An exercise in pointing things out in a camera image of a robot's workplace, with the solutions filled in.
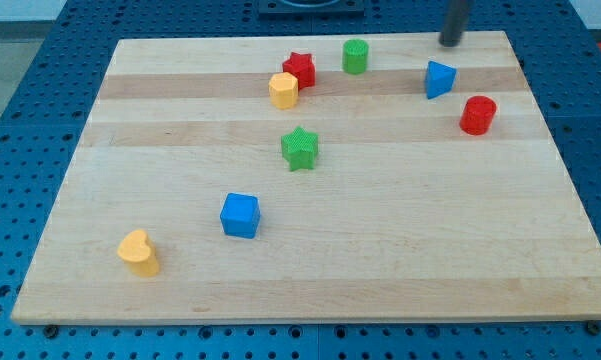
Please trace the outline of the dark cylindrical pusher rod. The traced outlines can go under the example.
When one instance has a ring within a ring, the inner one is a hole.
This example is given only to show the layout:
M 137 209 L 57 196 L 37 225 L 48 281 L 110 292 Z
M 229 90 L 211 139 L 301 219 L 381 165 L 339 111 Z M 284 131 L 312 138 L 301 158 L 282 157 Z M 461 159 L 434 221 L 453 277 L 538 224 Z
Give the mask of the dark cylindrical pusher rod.
M 469 22 L 474 0 L 449 0 L 438 42 L 443 47 L 456 47 Z

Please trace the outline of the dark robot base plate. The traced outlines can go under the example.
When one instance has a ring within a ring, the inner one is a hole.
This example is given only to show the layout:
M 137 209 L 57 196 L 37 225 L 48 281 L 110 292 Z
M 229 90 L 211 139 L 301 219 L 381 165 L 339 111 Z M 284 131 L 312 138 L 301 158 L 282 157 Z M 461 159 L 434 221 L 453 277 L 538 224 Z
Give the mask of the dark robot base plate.
M 360 15 L 365 0 L 257 0 L 260 17 L 286 15 Z

